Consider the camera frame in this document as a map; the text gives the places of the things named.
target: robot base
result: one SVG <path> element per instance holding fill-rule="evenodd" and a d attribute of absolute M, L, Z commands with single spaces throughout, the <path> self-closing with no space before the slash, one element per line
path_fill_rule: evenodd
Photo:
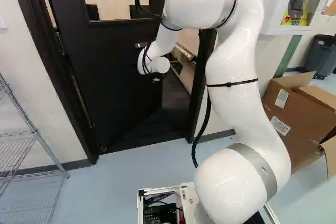
<path fill-rule="evenodd" d="M 182 216 L 184 219 L 184 224 L 215 224 L 211 219 L 209 219 L 202 204 L 199 202 L 194 183 L 184 183 L 179 186 L 146 188 L 139 190 L 137 203 L 138 224 L 145 224 L 144 211 L 146 204 L 153 201 L 175 203 L 178 208 L 181 208 L 183 213 L 181 211 L 176 211 L 176 223 L 178 224 L 181 223 Z M 280 224 L 268 204 L 264 206 L 264 210 L 268 215 L 271 223 Z M 253 216 L 245 224 L 264 223 L 262 220 L 258 221 L 259 219 L 261 219 L 261 217 Z"/>

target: paper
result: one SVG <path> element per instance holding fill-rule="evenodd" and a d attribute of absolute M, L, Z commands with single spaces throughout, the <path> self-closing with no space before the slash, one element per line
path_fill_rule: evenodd
<path fill-rule="evenodd" d="M 290 131 L 290 127 L 280 121 L 276 116 L 273 116 L 271 119 L 271 124 L 275 128 L 277 132 L 279 132 L 281 135 L 286 136 L 287 133 Z"/>
<path fill-rule="evenodd" d="M 289 93 L 286 90 L 280 89 L 277 99 L 275 100 L 275 105 L 284 108 L 287 102 Z"/>

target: aed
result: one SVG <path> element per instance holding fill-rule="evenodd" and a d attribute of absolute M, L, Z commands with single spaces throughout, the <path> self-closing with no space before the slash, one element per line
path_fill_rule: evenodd
<path fill-rule="evenodd" d="M 306 26 L 307 17 L 307 0 L 289 0 L 281 24 L 284 26 Z"/>

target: brown cardboard box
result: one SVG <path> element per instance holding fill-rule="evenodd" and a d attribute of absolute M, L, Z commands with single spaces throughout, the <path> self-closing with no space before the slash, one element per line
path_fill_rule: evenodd
<path fill-rule="evenodd" d="M 318 159 L 323 154 L 320 144 L 335 134 L 336 96 L 308 87 L 313 75 L 310 72 L 273 79 L 262 99 L 289 152 L 293 173 Z M 336 151 L 336 139 L 327 142 L 326 148 Z"/>

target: door frame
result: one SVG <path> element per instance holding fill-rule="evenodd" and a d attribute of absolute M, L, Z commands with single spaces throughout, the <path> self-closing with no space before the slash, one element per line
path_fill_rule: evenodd
<path fill-rule="evenodd" d="M 102 154 L 96 133 L 83 107 L 76 86 L 72 81 L 69 65 L 62 54 L 59 40 L 51 23 L 45 0 L 18 0 L 28 29 L 41 60 L 64 106 L 69 120 L 91 164 Z M 192 88 L 185 138 L 189 143 L 194 139 L 199 110 L 205 89 L 205 65 L 215 45 L 215 30 L 200 30 L 198 55 L 194 84 Z"/>
<path fill-rule="evenodd" d="M 87 120 L 44 0 L 18 0 L 37 51 L 91 164 L 101 149 Z"/>

